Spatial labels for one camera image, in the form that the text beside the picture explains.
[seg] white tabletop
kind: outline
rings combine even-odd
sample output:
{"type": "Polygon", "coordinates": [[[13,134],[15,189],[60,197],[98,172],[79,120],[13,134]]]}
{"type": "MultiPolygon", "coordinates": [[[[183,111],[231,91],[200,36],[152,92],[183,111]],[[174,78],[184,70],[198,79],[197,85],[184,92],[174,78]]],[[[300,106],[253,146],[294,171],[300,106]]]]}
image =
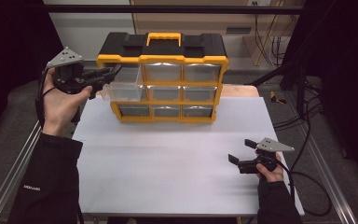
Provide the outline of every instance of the white tabletop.
{"type": "MultiPolygon", "coordinates": [[[[269,113],[261,97],[222,97],[216,110],[213,123],[120,122],[109,102],[99,96],[88,101],[74,135],[84,143],[77,165],[82,212],[255,215],[258,178],[241,175],[227,154],[253,160],[255,151],[244,145],[245,138],[277,140],[269,113]]],[[[297,197],[296,207],[304,215],[297,197]]]]}

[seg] forearm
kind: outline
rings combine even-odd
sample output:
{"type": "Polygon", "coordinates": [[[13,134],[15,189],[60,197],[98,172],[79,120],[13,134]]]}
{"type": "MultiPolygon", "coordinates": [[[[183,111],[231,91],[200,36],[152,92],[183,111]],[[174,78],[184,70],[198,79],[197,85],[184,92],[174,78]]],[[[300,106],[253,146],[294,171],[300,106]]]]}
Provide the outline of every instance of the forearm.
{"type": "Polygon", "coordinates": [[[258,224],[302,223],[295,203],[283,181],[261,181],[258,186],[258,224]]]}
{"type": "Polygon", "coordinates": [[[54,223],[57,219],[76,223],[76,162],[81,148],[80,142],[40,134],[8,223],[54,223]]]}

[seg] black backdrop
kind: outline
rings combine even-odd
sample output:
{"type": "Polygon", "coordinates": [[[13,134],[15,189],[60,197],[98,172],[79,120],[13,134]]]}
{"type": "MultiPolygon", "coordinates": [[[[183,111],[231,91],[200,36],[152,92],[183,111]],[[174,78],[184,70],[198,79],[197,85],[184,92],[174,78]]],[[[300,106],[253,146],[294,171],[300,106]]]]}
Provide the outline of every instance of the black backdrop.
{"type": "MultiPolygon", "coordinates": [[[[328,1],[306,2],[309,6],[320,4],[327,8],[328,1]]],[[[286,51],[286,61],[295,55],[318,18],[300,18],[286,51]]],[[[306,55],[300,55],[305,59],[302,65],[306,75],[321,78],[324,111],[337,131],[343,156],[358,161],[358,1],[337,0],[311,45],[306,55]]]]}
{"type": "Polygon", "coordinates": [[[25,4],[21,0],[0,0],[0,116],[8,93],[37,80],[46,63],[62,50],[48,13],[25,12],[25,4]]]}

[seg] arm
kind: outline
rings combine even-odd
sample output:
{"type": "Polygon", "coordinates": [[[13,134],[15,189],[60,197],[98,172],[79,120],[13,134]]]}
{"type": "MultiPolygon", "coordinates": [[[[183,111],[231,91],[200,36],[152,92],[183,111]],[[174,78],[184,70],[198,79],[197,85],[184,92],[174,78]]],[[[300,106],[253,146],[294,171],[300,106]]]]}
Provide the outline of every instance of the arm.
{"type": "MultiPolygon", "coordinates": [[[[280,161],[281,157],[279,154],[276,155],[280,161]]],[[[295,203],[283,182],[283,168],[278,165],[270,172],[262,164],[257,164],[256,167],[260,172],[258,224],[302,223],[295,203]]]]}
{"type": "MultiPolygon", "coordinates": [[[[48,70],[44,91],[53,88],[54,69],[48,70]]],[[[45,125],[19,185],[8,223],[77,223],[77,159],[82,143],[64,138],[78,106],[91,87],[69,95],[52,90],[44,97],[45,125]]]]}

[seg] yellow handle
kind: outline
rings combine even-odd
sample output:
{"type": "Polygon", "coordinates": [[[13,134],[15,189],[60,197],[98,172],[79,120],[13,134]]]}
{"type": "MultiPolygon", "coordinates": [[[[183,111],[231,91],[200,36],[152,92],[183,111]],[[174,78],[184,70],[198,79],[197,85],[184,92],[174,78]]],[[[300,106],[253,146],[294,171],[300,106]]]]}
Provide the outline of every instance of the yellow handle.
{"type": "Polygon", "coordinates": [[[149,33],[147,36],[146,45],[149,46],[150,40],[152,39],[162,39],[162,40],[178,40],[178,45],[180,47],[181,43],[181,34],[179,33],[149,33]]]}

